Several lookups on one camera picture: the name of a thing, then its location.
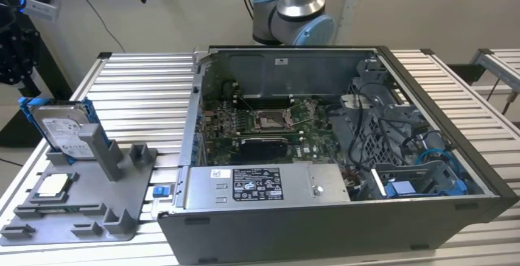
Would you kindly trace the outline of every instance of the slotted aluminum surface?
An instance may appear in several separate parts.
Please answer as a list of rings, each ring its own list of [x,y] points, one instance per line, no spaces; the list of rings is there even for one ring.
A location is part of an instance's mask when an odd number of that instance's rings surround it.
[[[482,49],[471,63],[482,65],[520,93],[520,49]]]
[[[520,194],[520,132],[470,89],[435,55],[421,51],[394,51],[429,94],[446,111],[477,149]],[[74,95],[95,99],[110,137],[122,146],[147,141],[161,156],[151,178],[142,222],[129,242],[78,243],[2,247],[0,265],[75,264],[175,265],[173,250],[151,218],[151,190],[177,180],[177,164],[193,79],[191,54],[114,54],[98,60]],[[47,167],[47,145],[41,143],[19,176],[0,199],[0,225],[13,217],[14,207],[27,198]],[[171,199],[162,200],[167,206]],[[520,206],[494,222],[469,226],[437,251],[263,265],[513,265],[520,261]]]

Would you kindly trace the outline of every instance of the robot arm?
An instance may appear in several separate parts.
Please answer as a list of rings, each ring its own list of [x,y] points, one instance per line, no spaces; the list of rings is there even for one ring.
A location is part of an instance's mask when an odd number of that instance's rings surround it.
[[[334,19],[326,0],[254,0],[254,40],[266,45],[329,45]]]

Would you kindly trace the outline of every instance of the motherboard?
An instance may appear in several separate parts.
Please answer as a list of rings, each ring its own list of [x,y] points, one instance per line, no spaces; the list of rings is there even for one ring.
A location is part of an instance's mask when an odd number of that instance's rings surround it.
[[[311,97],[223,101],[205,111],[205,131],[211,166],[345,163],[326,107]]]

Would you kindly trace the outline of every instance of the blue latch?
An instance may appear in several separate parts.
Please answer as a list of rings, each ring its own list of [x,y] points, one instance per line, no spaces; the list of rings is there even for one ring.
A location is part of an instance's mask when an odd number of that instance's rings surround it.
[[[154,187],[154,198],[162,198],[170,196],[170,187],[169,186],[155,186]]]

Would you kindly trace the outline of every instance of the hard drive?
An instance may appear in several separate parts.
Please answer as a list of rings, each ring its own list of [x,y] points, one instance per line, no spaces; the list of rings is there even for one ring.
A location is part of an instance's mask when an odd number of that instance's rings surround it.
[[[21,109],[37,125],[54,152],[63,152],[73,159],[95,159],[87,143],[79,138],[82,126],[99,123],[93,102],[21,98]],[[107,145],[109,137],[103,131]]]

